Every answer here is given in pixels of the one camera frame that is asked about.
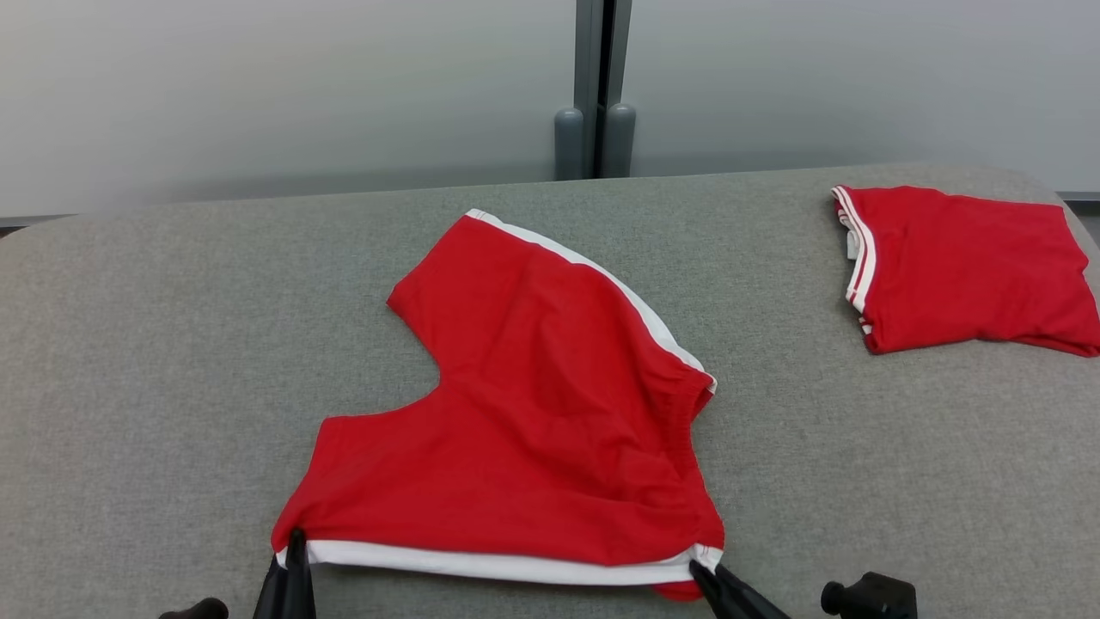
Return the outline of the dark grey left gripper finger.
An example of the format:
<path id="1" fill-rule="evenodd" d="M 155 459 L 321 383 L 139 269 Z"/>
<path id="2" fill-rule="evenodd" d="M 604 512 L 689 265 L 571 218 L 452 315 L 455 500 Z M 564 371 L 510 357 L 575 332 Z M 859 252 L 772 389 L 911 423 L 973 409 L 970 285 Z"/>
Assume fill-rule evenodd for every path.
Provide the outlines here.
<path id="1" fill-rule="evenodd" d="M 290 571 L 274 555 L 260 588 L 253 618 L 295 618 L 290 595 Z"/>
<path id="2" fill-rule="evenodd" d="M 292 530 L 290 537 L 290 616 L 317 618 L 314 576 L 310 572 L 307 538 L 302 529 Z"/>

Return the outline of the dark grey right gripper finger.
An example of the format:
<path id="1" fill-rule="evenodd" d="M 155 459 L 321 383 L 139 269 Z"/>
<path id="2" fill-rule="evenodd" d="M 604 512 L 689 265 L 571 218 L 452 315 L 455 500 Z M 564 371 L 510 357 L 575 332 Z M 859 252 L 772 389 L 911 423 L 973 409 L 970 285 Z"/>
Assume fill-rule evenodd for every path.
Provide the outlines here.
<path id="1" fill-rule="evenodd" d="M 734 581 L 732 572 L 722 564 L 717 564 L 713 570 L 705 567 L 698 561 L 690 561 L 690 573 L 704 599 L 710 604 L 715 618 L 743 618 L 743 611 L 736 600 Z"/>
<path id="2" fill-rule="evenodd" d="M 756 592 L 750 584 L 739 579 L 734 573 L 732 573 L 732 581 L 737 588 L 736 600 L 743 611 L 743 618 L 790 618 L 774 603 L 770 603 L 762 594 Z"/>

